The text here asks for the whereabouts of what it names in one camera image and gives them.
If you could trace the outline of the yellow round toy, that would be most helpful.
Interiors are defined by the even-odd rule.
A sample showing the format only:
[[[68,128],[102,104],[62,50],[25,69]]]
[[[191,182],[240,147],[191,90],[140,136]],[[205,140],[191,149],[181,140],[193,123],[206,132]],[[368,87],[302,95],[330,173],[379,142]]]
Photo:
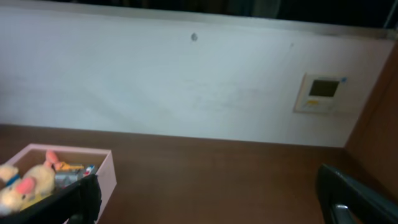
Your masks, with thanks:
[[[22,207],[21,207],[20,211],[23,211],[26,208],[33,206],[34,204],[42,201],[43,199],[45,199],[51,195],[52,195],[51,193],[48,193],[48,194],[36,194],[36,195],[31,196],[30,198],[28,198],[26,201],[24,201],[22,203]]]

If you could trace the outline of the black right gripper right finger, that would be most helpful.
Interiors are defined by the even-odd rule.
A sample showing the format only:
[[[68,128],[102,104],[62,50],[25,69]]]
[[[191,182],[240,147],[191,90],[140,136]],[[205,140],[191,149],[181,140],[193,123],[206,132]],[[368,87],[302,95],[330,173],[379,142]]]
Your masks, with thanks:
[[[319,167],[316,192],[326,224],[397,224],[397,205],[333,166]]]

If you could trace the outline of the pink cardboard box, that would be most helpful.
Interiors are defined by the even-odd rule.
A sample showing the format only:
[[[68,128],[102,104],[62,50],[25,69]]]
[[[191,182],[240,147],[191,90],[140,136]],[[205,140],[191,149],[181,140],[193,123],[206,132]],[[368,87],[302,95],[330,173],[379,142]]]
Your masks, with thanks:
[[[54,151],[60,161],[69,164],[94,165],[97,168],[96,175],[102,199],[99,210],[101,215],[117,184],[112,152],[107,149],[29,144],[8,159],[6,163],[17,167],[20,174],[25,174],[32,166],[44,161],[45,153],[48,150]]]

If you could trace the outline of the red silver toy truck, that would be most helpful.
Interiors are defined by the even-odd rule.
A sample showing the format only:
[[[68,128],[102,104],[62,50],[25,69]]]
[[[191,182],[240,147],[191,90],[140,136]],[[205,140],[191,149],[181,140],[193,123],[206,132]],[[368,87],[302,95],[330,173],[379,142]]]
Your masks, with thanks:
[[[55,169],[55,186],[58,189],[63,189],[88,175],[96,174],[96,171],[95,165],[60,162]]]

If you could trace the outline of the yellow plush duck toy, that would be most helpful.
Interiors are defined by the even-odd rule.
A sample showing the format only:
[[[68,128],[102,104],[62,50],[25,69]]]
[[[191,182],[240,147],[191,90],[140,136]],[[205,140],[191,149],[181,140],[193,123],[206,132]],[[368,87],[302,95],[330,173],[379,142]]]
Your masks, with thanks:
[[[51,194],[55,188],[56,172],[53,167],[58,162],[56,153],[48,150],[43,164],[33,166],[22,178],[13,177],[12,183],[1,189],[1,216],[17,213],[24,204],[38,196]]]

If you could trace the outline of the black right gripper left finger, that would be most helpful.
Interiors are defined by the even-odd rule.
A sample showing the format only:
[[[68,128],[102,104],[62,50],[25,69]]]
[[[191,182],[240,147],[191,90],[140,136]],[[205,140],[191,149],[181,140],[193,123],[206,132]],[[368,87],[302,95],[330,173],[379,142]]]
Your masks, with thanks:
[[[1,218],[1,224],[94,224],[101,203],[98,177],[91,174],[21,212]]]

